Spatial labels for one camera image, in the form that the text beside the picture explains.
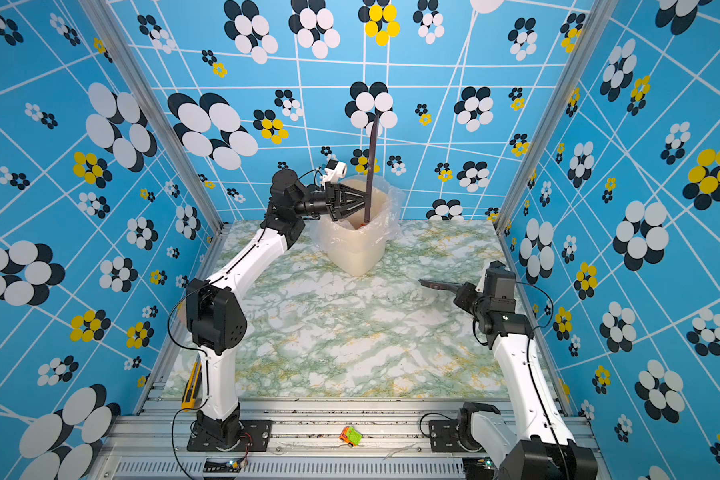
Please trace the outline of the black dustpan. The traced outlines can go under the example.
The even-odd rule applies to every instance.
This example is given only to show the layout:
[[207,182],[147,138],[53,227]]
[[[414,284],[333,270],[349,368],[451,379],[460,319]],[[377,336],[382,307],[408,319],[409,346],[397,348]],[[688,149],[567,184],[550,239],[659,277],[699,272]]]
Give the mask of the black dustpan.
[[376,167],[376,147],[378,140],[378,130],[380,126],[380,116],[377,115],[374,121],[371,123],[371,133],[369,136],[369,155],[366,169],[366,189],[365,189],[365,205],[363,213],[363,226],[368,225],[371,222],[372,217],[372,195],[373,195],[373,180],[375,175]]

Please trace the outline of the black pink hand brush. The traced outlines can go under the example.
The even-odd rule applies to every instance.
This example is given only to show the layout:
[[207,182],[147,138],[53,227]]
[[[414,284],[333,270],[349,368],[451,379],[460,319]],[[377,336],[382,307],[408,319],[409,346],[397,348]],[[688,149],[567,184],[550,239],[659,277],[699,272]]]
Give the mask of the black pink hand brush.
[[419,279],[421,286],[432,290],[450,291],[456,293],[461,285],[453,282],[436,281],[431,279]]

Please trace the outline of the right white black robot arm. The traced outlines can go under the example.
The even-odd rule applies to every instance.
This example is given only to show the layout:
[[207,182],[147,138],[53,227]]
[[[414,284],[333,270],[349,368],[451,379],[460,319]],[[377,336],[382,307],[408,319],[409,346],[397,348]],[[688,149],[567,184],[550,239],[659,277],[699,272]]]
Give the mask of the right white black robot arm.
[[559,413],[539,365],[534,328],[516,311],[516,276],[491,262],[478,285],[455,289],[454,304],[471,315],[473,332],[493,353],[507,386],[515,429],[498,407],[466,402],[458,413],[459,441],[482,449],[496,467],[496,479],[595,479],[593,451],[577,443]]

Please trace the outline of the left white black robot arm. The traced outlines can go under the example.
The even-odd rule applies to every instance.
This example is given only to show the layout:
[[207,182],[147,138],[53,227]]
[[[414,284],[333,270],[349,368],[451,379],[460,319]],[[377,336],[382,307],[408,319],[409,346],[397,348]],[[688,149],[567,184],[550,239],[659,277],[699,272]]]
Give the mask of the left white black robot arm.
[[277,171],[265,218],[252,240],[224,267],[186,287],[186,326],[201,357],[203,401],[191,451],[231,450],[249,439],[240,420],[236,352],[248,328],[241,301],[259,276],[299,239],[307,217],[336,222],[364,209],[366,192],[342,184],[347,164],[331,160],[322,183],[306,186],[291,169]]

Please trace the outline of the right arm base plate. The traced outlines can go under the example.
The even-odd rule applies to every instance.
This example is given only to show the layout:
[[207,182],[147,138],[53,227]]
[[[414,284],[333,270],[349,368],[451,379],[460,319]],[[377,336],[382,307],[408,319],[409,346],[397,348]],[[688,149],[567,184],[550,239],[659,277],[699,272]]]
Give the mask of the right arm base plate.
[[430,449],[433,453],[467,453],[458,436],[456,420],[434,419],[427,421]]

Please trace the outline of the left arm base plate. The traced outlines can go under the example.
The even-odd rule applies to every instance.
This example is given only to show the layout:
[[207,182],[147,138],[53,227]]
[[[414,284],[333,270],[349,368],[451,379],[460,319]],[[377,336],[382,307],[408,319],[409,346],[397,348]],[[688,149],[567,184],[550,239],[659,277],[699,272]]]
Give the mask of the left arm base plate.
[[191,429],[190,452],[265,452],[271,438],[271,420],[235,420],[225,424],[204,418]]

